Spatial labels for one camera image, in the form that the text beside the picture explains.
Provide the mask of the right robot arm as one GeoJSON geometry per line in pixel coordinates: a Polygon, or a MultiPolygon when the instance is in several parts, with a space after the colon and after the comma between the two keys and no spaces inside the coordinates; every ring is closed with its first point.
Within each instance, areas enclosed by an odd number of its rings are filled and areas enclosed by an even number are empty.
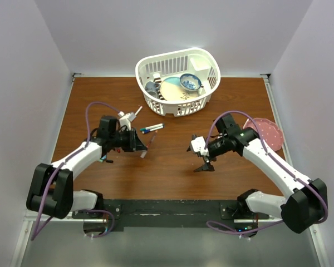
{"type": "Polygon", "coordinates": [[[237,198],[235,213],[248,219],[262,213],[274,216],[279,223],[295,233],[302,233],[328,218],[327,186],[321,179],[312,180],[294,169],[266,143],[261,128],[251,117],[254,126],[240,128],[234,111],[219,115],[211,125],[218,135],[193,135],[188,151],[203,159],[196,171],[214,171],[212,162],[229,151],[236,152],[259,168],[280,190],[281,196],[250,189],[237,198]]]}

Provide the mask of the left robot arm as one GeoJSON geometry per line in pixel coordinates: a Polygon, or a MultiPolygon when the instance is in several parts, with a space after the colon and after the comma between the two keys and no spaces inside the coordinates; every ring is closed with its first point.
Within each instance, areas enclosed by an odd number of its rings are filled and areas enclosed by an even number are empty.
{"type": "Polygon", "coordinates": [[[102,194],[90,190],[74,191],[73,182],[111,150],[137,152],[147,149],[131,125],[135,117],[134,113],[102,116],[98,127],[88,130],[88,137],[76,150],[56,162],[37,165],[26,200],[27,209],[58,219],[81,210],[91,218],[100,217],[104,213],[102,194]]]}

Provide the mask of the blue marker pen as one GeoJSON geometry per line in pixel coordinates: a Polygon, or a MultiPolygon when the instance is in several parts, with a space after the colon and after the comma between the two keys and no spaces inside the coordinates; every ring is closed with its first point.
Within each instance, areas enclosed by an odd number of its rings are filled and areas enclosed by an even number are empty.
{"type": "Polygon", "coordinates": [[[159,127],[155,127],[155,128],[151,128],[151,129],[144,130],[144,131],[142,131],[142,133],[143,133],[143,134],[148,134],[148,133],[150,133],[150,132],[154,132],[154,131],[157,131],[157,130],[161,130],[161,129],[163,129],[163,128],[164,128],[164,126],[161,125],[161,126],[159,126],[159,127]]]}

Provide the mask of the green marker pen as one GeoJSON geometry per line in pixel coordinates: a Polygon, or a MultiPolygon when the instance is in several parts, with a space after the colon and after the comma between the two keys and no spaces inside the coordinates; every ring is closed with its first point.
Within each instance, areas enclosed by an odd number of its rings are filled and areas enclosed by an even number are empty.
{"type": "Polygon", "coordinates": [[[148,126],[148,127],[144,127],[144,128],[141,128],[140,131],[147,131],[147,130],[152,130],[152,129],[155,129],[155,128],[158,128],[158,127],[164,127],[164,124],[163,123],[159,123],[159,124],[156,124],[156,125],[152,125],[152,126],[148,126]]]}

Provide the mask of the thin red pen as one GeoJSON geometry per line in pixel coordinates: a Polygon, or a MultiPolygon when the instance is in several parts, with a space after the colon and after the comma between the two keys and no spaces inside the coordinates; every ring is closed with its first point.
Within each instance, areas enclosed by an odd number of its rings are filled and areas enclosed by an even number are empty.
{"type": "Polygon", "coordinates": [[[140,157],[143,159],[147,152],[148,152],[148,149],[150,148],[151,144],[153,143],[154,139],[155,139],[155,136],[157,135],[158,131],[155,131],[154,134],[152,135],[152,138],[150,139],[150,141],[148,142],[147,146],[146,146],[146,150],[143,151],[140,155],[140,157]]]}

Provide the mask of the red marker pen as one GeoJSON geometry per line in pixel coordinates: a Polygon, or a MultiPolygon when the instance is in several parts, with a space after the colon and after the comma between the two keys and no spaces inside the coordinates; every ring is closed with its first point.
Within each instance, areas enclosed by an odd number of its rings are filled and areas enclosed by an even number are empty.
{"type": "Polygon", "coordinates": [[[135,112],[135,115],[138,115],[139,112],[142,110],[143,106],[139,106],[139,108],[137,109],[137,111],[135,112]]]}

